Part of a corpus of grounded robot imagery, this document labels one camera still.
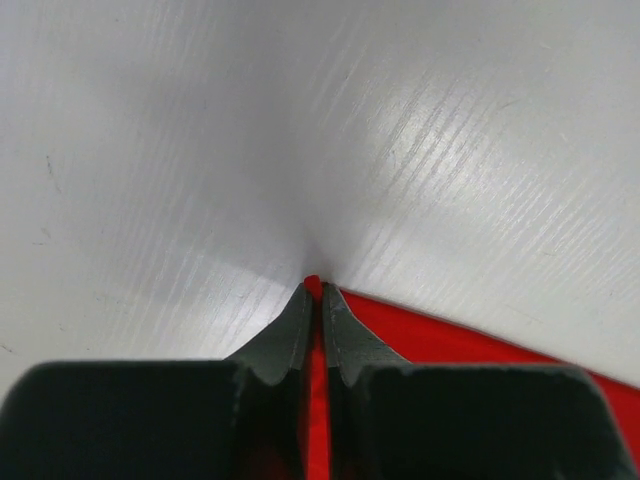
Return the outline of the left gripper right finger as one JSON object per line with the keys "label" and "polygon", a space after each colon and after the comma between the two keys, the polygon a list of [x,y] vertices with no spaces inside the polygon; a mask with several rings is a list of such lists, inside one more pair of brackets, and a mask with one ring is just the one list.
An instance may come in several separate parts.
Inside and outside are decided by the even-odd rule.
{"label": "left gripper right finger", "polygon": [[573,366],[412,362],[323,288],[334,479],[635,479],[602,390]]}

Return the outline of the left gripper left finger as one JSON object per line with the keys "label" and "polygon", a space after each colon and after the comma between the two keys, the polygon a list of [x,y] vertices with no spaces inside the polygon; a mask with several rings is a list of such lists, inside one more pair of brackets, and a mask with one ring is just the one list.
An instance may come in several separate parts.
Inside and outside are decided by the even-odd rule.
{"label": "left gripper left finger", "polygon": [[301,479],[313,298],[222,360],[37,365],[1,406],[5,479]]}

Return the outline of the red t shirt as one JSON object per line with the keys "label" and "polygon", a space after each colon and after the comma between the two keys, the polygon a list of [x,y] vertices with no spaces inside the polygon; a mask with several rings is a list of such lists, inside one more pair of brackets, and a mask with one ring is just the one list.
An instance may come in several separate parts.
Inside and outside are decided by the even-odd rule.
{"label": "red t shirt", "polygon": [[[323,288],[328,284],[316,277],[306,279],[304,284],[310,290],[315,308],[309,368],[311,397],[306,475],[310,479],[334,479],[329,471],[328,369],[322,318]],[[415,363],[553,364],[585,371],[609,403],[639,472],[639,392],[636,388],[473,330],[338,290],[366,327]]]}

